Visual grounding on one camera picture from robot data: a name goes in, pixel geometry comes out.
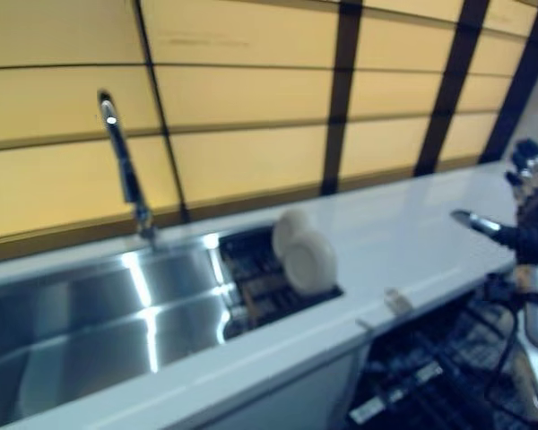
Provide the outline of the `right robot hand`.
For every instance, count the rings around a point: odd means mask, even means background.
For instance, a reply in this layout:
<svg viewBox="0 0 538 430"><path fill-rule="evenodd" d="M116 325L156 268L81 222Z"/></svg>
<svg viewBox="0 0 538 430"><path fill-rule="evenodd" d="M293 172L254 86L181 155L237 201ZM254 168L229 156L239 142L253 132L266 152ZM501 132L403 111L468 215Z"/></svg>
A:
<svg viewBox="0 0 538 430"><path fill-rule="evenodd" d="M511 155L514 166L505 173L516 204L516 224L507 226L472 211L454 210L451 217L491 241L515 253L519 265L538 265L538 143L516 143Z"/></svg>

